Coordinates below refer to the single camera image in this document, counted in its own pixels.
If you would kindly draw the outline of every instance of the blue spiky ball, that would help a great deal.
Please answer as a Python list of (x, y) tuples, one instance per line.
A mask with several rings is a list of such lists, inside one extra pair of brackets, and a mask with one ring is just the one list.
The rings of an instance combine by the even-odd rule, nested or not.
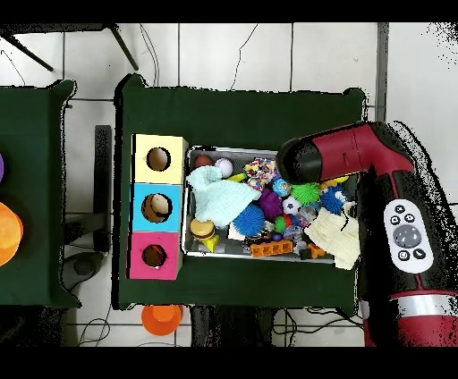
[(256, 236), (264, 226), (264, 214), (261, 208), (249, 204), (236, 218), (233, 220), (233, 226), (238, 233), (244, 236)]
[(341, 186), (327, 187), (327, 191), (321, 194), (321, 205), (332, 214), (339, 215), (346, 199), (348, 195)]

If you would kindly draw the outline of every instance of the light blue cloth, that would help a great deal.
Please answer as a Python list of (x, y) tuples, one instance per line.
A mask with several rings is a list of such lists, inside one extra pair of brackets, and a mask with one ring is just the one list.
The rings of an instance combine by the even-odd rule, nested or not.
[(261, 192), (248, 184), (222, 181), (221, 169), (215, 166), (201, 166), (186, 180), (196, 198), (195, 217), (219, 227), (231, 223), (251, 201), (261, 196)]

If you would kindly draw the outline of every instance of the red ball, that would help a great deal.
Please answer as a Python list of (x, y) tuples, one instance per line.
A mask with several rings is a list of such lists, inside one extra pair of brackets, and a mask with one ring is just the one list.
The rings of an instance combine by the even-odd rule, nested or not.
[(199, 167), (202, 167), (204, 165), (213, 165), (213, 161), (211, 160), (211, 158), (209, 156), (205, 156), (205, 155), (201, 154), (194, 161), (194, 168), (199, 168)]

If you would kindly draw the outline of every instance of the white ball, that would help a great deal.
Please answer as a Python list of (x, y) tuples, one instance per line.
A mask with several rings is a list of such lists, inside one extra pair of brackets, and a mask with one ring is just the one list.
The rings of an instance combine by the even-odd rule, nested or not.
[(229, 178), (233, 173), (233, 164), (229, 159), (221, 158), (215, 162), (215, 167), (219, 167), (223, 173), (223, 178)]
[(286, 215), (297, 215), (300, 207), (301, 203), (292, 196), (283, 200), (283, 212)]

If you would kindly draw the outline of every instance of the table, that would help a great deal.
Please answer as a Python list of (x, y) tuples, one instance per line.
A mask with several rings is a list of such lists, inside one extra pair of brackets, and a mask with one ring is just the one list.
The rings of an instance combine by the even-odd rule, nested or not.
[(314, 306), (352, 314), (355, 271), (331, 265), (184, 257), (176, 281), (126, 279), (131, 135), (183, 136), (190, 146), (277, 150), (290, 138), (361, 120), (364, 100), (358, 88), (343, 94), (147, 88), (140, 75), (127, 75), (114, 99), (114, 307)]
[(13, 259), (0, 267), (0, 304), (77, 307), (59, 281), (64, 254), (63, 106), (71, 80), (48, 88), (0, 87), (0, 201), (23, 222)]

